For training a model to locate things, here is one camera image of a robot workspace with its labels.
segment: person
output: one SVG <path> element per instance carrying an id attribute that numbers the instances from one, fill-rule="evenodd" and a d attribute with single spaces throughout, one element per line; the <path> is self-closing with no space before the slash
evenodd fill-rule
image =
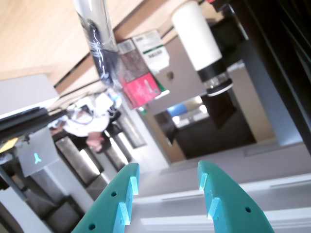
<path id="1" fill-rule="evenodd" d="M 105 129 L 121 114 L 113 106 L 107 110 L 107 105 L 103 104 L 103 98 L 100 96 L 93 98 L 92 101 L 83 101 L 88 102 L 87 107 L 84 105 L 82 108 L 76 108 L 68 116 L 50 123 L 50 131 L 55 135 L 64 130 L 82 140 L 86 138 L 86 144 L 96 152 L 100 152 L 109 144 L 109 137 L 104 133 Z"/>

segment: red box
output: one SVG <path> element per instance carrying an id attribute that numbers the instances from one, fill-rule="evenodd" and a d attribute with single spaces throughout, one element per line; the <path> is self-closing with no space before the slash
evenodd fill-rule
<path id="1" fill-rule="evenodd" d="M 124 82 L 122 86 L 133 108 L 138 108 L 161 94 L 151 73 L 147 73 L 129 83 Z"/>

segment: teal plastic gripper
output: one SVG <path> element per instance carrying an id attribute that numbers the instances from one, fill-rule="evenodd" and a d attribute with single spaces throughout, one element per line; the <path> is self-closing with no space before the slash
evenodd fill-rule
<path id="1" fill-rule="evenodd" d="M 198 176 L 215 233 L 274 233 L 264 212 L 218 166 L 200 161 Z"/>
<path id="2" fill-rule="evenodd" d="M 72 233 L 123 233 L 138 194 L 139 165 L 128 164 L 109 183 Z"/>

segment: blue logo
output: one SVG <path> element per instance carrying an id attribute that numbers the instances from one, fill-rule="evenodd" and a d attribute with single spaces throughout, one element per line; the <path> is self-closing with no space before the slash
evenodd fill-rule
<path id="1" fill-rule="evenodd" d="M 35 164 L 42 162 L 42 160 L 39 158 L 38 154 L 35 153 Z"/>

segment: white shirt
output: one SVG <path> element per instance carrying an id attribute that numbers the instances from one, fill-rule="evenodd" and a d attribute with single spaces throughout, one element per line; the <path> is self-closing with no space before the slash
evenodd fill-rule
<path id="1" fill-rule="evenodd" d="M 97 97 L 93 95 L 82 98 L 76 104 L 79 104 L 79 102 L 80 106 L 86 104 L 93 111 L 93 115 L 91 116 L 86 112 L 81 115 L 79 114 L 81 110 L 77 109 L 71 119 L 68 116 L 63 116 L 51 122 L 48 127 L 57 128 L 56 125 L 59 121 L 65 121 L 63 129 L 77 137 L 87 137 L 91 132 L 103 132 L 107 128 L 110 119 L 107 109 L 113 102 L 103 93 Z"/>
<path id="2" fill-rule="evenodd" d="M 109 116 L 105 114 L 103 116 L 92 117 L 88 113 L 83 113 L 78 119 L 68 119 L 63 129 L 77 137 L 87 137 L 91 132 L 103 132 L 109 124 Z"/>

